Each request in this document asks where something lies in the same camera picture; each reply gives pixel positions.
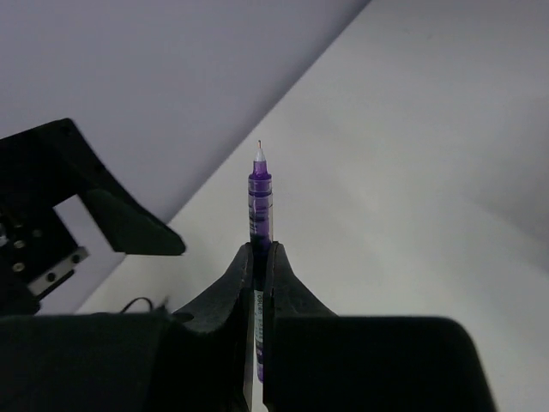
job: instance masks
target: white surface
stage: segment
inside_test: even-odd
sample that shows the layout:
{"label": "white surface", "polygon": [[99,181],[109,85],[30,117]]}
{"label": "white surface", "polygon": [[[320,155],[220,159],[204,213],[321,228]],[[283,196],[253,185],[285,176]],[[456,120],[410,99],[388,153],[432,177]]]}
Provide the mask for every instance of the white surface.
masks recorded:
{"label": "white surface", "polygon": [[[366,0],[0,2],[0,137],[73,118],[169,221]],[[77,201],[91,257],[43,301],[73,312],[122,259]]]}
{"label": "white surface", "polygon": [[174,218],[188,253],[127,258],[82,311],[176,308],[221,275],[261,139],[275,238],[320,300],[450,316],[500,410],[546,411],[549,6],[491,3],[371,4]]}

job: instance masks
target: black cable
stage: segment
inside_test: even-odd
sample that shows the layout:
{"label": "black cable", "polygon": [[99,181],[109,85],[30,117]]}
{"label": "black cable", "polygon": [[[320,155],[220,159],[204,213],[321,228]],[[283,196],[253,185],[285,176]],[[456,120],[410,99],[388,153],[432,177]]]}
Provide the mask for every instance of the black cable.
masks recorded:
{"label": "black cable", "polygon": [[130,309],[133,306],[133,304],[136,303],[138,300],[145,300],[148,303],[148,311],[149,312],[152,312],[154,310],[153,301],[151,301],[149,298],[147,298],[145,296],[140,296],[139,298],[135,298],[135,299],[131,300],[130,302],[128,302],[126,304],[126,306],[124,306],[124,308],[120,311],[120,313],[126,313],[128,311],[128,309]]}

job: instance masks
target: pen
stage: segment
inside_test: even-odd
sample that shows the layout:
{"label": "pen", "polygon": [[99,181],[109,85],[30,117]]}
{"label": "pen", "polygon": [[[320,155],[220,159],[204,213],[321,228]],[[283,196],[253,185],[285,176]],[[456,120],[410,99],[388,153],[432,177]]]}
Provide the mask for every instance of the pen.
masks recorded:
{"label": "pen", "polygon": [[267,268],[268,249],[273,241],[273,190],[267,161],[257,142],[257,153],[251,175],[248,177],[248,211],[250,242],[254,255],[254,319],[257,357],[257,377],[263,382],[263,289]]}

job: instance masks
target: black plastic part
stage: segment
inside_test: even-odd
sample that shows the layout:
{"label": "black plastic part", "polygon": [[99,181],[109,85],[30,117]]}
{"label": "black plastic part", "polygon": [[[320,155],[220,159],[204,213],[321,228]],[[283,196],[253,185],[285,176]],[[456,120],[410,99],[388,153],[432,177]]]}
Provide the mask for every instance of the black plastic part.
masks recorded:
{"label": "black plastic part", "polygon": [[97,222],[114,251],[140,255],[180,255],[184,243],[162,221],[144,209],[114,179],[68,118],[37,127],[34,131],[44,150],[55,191],[55,204],[67,194],[77,194]]}
{"label": "black plastic part", "polygon": [[78,195],[112,249],[180,255],[184,243],[114,179],[68,118],[0,140],[0,204],[16,220]]}
{"label": "black plastic part", "polygon": [[495,411],[467,332],[445,318],[340,318],[274,243],[264,295],[269,411]]}
{"label": "black plastic part", "polygon": [[0,410],[248,411],[251,267],[242,246],[173,315],[0,318]]}
{"label": "black plastic part", "polygon": [[[74,195],[115,251],[180,255],[185,250],[179,235],[114,179],[70,119],[0,140],[0,165],[0,224],[9,237],[9,243],[0,247],[0,259],[6,263],[0,266],[0,277],[9,285],[30,283],[77,249],[53,209]],[[16,241],[24,246],[15,247]],[[14,264],[24,264],[24,269],[15,273]],[[53,283],[37,298],[59,285]],[[0,315],[36,312],[36,299],[29,296],[0,293],[0,299],[7,299],[0,300]]]}

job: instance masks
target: pen barrel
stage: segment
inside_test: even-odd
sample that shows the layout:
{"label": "pen barrel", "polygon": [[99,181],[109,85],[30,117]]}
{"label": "pen barrel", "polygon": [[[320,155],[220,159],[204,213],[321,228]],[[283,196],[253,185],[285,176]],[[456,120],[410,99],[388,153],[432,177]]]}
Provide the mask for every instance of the pen barrel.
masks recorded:
{"label": "pen barrel", "polygon": [[273,240],[273,191],[270,174],[251,174],[248,179],[248,210],[250,242],[254,254],[254,335],[257,377],[263,382],[263,289],[268,249]]}
{"label": "pen barrel", "polygon": [[248,180],[250,242],[254,256],[267,256],[273,241],[273,191],[271,179]]}

